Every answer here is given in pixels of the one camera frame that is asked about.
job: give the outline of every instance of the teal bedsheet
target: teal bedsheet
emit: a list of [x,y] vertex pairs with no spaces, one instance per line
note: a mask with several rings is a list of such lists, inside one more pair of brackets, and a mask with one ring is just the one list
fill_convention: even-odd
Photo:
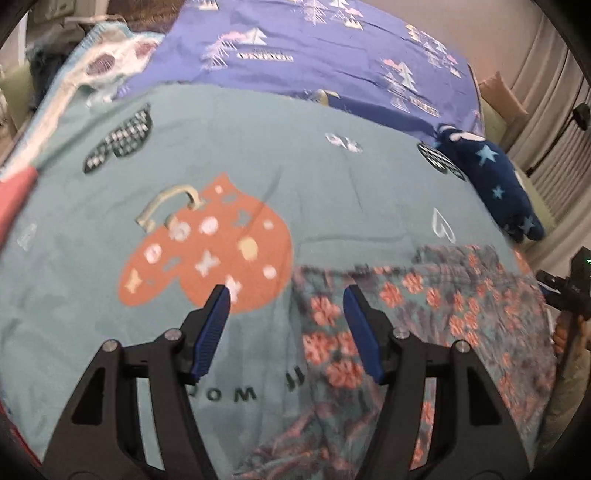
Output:
[[[230,478],[313,402],[307,384],[285,381],[294,366],[306,370],[295,266],[408,267],[423,245],[472,244],[493,246],[518,272],[470,183],[408,135],[216,86],[86,100],[79,91],[36,159],[38,185],[0,255],[1,400],[41,457],[101,343],[156,338],[215,283],[231,287],[232,314],[191,402],[216,470]],[[139,393],[159,465],[147,385]]]

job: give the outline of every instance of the blue gripper pad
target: blue gripper pad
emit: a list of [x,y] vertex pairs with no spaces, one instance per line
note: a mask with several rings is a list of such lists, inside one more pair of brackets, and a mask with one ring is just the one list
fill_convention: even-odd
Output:
[[191,376],[197,381],[209,372],[229,313],[230,291],[224,287],[195,341]]
[[388,335],[392,331],[392,324],[384,312],[369,306],[357,285],[345,290],[343,311],[365,372],[382,385],[386,380],[382,361],[390,350]]

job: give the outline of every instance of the light blue star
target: light blue star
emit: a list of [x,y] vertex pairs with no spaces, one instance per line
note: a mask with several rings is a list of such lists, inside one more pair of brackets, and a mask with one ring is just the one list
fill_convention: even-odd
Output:
[[497,185],[495,189],[492,189],[492,196],[497,200],[502,200],[504,193],[505,190],[503,190],[500,185]]
[[476,152],[476,155],[480,157],[479,165],[482,167],[487,160],[491,160],[492,162],[496,163],[495,156],[498,155],[498,153],[493,152],[488,145],[485,145],[481,150]]
[[521,228],[523,230],[523,233],[527,235],[533,226],[534,218],[530,215],[529,217],[524,218],[523,225],[520,225],[519,228]]

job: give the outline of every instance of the floral blanket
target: floral blanket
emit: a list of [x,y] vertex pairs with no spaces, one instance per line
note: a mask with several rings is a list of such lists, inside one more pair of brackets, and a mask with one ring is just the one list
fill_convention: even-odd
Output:
[[[385,387],[366,375],[342,315],[343,292],[357,284],[394,326],[423,341],[475,348],[511,412],[533,443],[554,382],[555,360],[543,297],[527,264],[506,273],[492,247],[425,247],[412,268],[357,267],[351,272],[296,269],[300,318],[314,407],[281,436],[260,446],[237,479],[353,479],[368,448]],[[435,384],[427,381],[412,468],[425,463]]]

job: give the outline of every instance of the heart outline print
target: heart outline print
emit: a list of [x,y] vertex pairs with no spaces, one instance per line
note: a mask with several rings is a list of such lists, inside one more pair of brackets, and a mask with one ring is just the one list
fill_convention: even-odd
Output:
[[433,227],[433,232],[435,232],[435,235],[439,238],[446,236],[451,243],[456,243],[456,234],[453,233],[452,227],[450,227],[447,220],[445,220],[443,215],[435,207],[433,208],[433,221],[431,222],[431,225]]

